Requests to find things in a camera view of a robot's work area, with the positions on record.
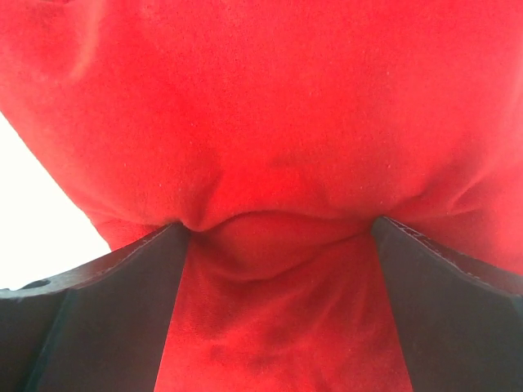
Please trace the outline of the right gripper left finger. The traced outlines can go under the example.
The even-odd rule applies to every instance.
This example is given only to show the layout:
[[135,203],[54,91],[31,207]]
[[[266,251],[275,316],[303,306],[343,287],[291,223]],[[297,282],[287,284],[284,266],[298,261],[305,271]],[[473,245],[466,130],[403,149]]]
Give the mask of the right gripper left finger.
[[1,389],[151,391],[190,233],[167,225],[84,265],[1,292]]

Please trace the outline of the red t shirt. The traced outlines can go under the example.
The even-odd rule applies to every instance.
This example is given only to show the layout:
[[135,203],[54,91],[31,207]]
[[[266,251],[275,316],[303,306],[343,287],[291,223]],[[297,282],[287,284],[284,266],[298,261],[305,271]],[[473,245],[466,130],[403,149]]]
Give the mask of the red t shirt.
[[519,1],[4,1],[1,111],[114,249],[189,252],[158,391],[408,391],[390,216],[522,271]]

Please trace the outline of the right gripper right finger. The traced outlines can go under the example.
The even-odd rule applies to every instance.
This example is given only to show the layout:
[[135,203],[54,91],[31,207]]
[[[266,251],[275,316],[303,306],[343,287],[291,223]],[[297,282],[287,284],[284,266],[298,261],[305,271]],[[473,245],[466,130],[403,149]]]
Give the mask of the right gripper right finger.
[[522,389],[522,277],[375,220],[401,350],[415,391]]

